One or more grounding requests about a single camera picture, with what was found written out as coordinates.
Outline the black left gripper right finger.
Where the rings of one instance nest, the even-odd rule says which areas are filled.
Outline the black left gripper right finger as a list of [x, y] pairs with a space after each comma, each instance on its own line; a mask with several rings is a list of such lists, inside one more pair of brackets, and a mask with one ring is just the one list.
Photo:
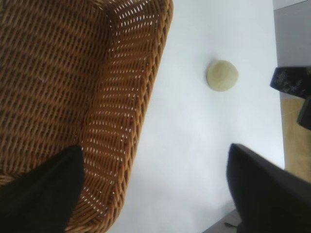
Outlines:
[[240, 215], [239, 233], [309, 233], [310, 183], [241, 144], [228, 153], [226, 178]]

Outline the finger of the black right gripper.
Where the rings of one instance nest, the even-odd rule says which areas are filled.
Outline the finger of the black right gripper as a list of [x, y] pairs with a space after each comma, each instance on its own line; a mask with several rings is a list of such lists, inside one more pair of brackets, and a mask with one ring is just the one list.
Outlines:
[[306, 99], [311, 95], [311, 67], [277, 67], [270, 86], [282, 93]]
[[307, 97], [298, 115], [297, 122], [302, 127], [311, 126], [311, 97]]

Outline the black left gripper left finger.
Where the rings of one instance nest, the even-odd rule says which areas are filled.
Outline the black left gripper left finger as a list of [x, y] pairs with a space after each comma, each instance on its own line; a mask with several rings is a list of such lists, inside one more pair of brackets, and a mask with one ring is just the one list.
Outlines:
[[0, 189], [2, 233], [63, 233], [84, 185], [82, 148], [70, 146]]

